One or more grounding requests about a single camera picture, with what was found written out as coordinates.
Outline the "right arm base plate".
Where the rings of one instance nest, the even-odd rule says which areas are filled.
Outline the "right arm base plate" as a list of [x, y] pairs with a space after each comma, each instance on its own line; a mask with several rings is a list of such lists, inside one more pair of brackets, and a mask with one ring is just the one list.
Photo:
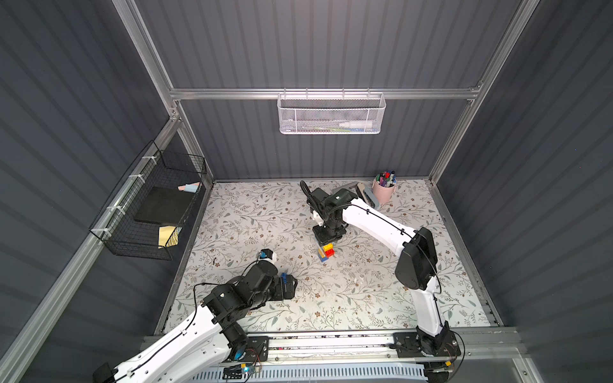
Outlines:
[[392, 348], [400, 358], [443, 357], [455, 359], [462, 355], [461, 346], [451, 331], [443, 331], [436, 337], [421, 333], [393, 333]]

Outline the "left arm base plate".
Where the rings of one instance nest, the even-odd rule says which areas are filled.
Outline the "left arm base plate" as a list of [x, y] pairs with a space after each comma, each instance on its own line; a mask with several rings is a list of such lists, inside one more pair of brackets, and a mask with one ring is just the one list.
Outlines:
[[239, 350], [233, 349], [222, 363], [266, 362], [270, 340], [268, 336], [248, 336], [246, 346]]

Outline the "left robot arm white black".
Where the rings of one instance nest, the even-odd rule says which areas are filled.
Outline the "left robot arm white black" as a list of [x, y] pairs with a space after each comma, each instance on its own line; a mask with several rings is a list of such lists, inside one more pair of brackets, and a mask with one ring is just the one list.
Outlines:
[[248, 336], [239, 320], [269, 302], [295, 298], [298, 280], [279, 272], [276, 258], [272, 250], [263, 249], [243, 274], [226, 283], [211, 282], [210, 293], [196, 300], [182, 323], [115, 367], [101, 365], [92, 381], [184, 382], [204, 368], [241, 359]]

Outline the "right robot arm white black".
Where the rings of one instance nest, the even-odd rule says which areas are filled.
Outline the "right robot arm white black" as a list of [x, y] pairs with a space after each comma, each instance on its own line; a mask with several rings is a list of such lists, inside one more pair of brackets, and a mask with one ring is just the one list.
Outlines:
[[442, 284], [437, 276], [432, 232], [392, 220], [346, 188], [330, 195], [319, 188], [312, 191], [304, 180], [299, 186], [316, 222], [312, 231], [319, 246], [340, 240], [346, 228], [353, 226], [387, 247], [397, 256], [396, 279], [411, 290], [419, 337], [432, 343], [441, 341], [450, 332], [450, 326], [442, 319], [438, 306], [437, 295], [442, 293]]

